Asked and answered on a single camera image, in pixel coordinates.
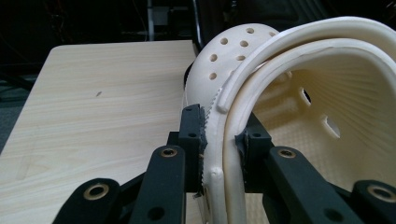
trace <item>wood grain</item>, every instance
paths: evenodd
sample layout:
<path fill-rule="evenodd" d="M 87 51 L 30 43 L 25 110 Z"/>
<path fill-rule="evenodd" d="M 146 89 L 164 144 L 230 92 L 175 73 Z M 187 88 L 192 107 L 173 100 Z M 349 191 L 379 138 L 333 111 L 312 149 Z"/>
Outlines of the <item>wood grain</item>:
<path fill-rule="evenodd" d="M 53 49 L 0 157 L 0 223 L 51 223 L 83 182 L 143 173 L 178 131 L 193 60 L 191 41 Z"/>

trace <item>metal bolt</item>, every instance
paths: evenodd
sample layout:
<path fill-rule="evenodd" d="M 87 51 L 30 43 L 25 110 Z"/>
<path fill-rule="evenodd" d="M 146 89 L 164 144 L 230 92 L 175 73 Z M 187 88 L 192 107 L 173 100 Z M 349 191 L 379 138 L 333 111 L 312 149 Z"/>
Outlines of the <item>metal bolt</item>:
<path fill-rule="evenodd" d="M 172 148 L 166 148 L 161 151 L 162 157 L 174 157 L 177 155 L 177 150 Z"/>
<path fill-rule="evenodd" d="M 292 159 L 292 158 L 296 157 L 296 154 L 293 151 L 291 151 L 289 149 L 285 149 L 285 148 L 280 149 L 277 152 L 277 154 L 281 157 L 288 158 L 288 159 Z"/>

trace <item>gray carpet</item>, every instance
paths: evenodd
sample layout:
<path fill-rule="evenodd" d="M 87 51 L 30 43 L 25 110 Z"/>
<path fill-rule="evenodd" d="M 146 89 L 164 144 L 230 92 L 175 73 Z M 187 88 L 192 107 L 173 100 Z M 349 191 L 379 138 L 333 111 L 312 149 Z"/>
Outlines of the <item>gray carpet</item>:
<path fill-rule="evenodd" d="M 37 75 L 24 76 L 34 82 Z M 29 96 L 29 91 L 0 80 L 0 153 L 14 128 L 15 122 Z"/>

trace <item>screw hole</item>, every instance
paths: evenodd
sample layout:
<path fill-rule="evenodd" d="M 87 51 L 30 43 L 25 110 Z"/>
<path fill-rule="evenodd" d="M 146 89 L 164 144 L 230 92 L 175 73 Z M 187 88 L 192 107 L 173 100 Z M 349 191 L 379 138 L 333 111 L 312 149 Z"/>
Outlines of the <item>screw hole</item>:
<path fill-rule="evenodd" d="M 227 38 L 222 38 L 222 39 L 220 40 L 220 43 L 221 43 L 222 45 L 226 45 L 226 44 L 228 44 L 228 39 L 227 39 Z"/>
<path fill-rule="evenodd" d="M 344 220 L 343 215 L 331 208 L 324 209 L 324 215 L 333 222 L 342 222 Z"/>
<path fill-rule="evenodd" d="M 161 151 L 162 157 L 174 157 L 174 156 L 176 156 L 176 154 L 177 154 L 177 151 L 172 148 L 166 148 Z"/>
<path fill-rule="evenodd" d="M 84 191 L 84 198 L 86 200 L 95 201 L 105 197 L 108 194 L 108 185 L 103 183 L 97 183 L 89 186 Z"/>
<path fill-rule="evenodd" d="M 367 190 L 371 195 L 383 202 L 396 203 L 396 194 L 389 189 L 377 185 L 370 185 Z"/>
<path fill-rule="evenodd" d="M 165 210 L 161 207 L 154 207 L 148 211 L 148 218 L 152 221 L 160 220 L 165 215 Z"/>
<path fill-rule="evenodd" d="M 296 157 L 296 154 L 293 151 L 288 150 L 288 149 L 280 149 L 277 152 L 277 154 L 279 154 L 279 156 L 281 156 L 281 157 L 288 158 L 288 159 Z"/>
<path fill-rule="evenodd" d="M 237 61 L 244 61 L 245 60 L 245 56 L 240 55 L 240 56 L 236 57 L 236 60 Z"/>
<path fill-rule="evenodd" d="M 216 77 L 218 77 L 218 75 L 216 73 L 212 73 L 209 75 L 210 80 L 214 80 L 214 79 L 216 79 Z"/>
<path fill-rule="evenodd" d="M 239 44 L 241 45 L 241 47 L 247 47 L 248 46 L 248 42 L 246 40 L 242 40 L 241 42 L 239 42 Z"/>
<path fill-rule="evenodd" d="M 247 28 L 247 33 L 248 34 L 253 34 L 254 33 L 254 29 L 253 28 Z"/>
<path fill-rule="evenodd" d="M 210 55 L 210 62 L 215 62 L 218 59 L 218 55 L 212 54 Z"/>

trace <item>white plastic shell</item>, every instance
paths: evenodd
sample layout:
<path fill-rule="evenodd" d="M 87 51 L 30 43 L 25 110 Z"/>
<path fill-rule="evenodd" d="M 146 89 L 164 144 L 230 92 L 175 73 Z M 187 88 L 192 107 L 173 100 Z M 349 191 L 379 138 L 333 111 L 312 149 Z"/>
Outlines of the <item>white plastic shell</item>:
<path fill-rule="evenodd" d="M 253 48 L 232 44 L 242 41 Z M 395 59 L 396 33 L 360 18 L 279 34 L 246 24 L 215 37 L 194 62 L 184 96 L 184 105 L 207 113 L 205 221 L 265 221 L 262 208 L 246 202 L 234 144 L 251 111 L 276 146 L 299 149 L 335 185 L 351 190 L 357 180 L 376 179 L 396 186 Z"/>

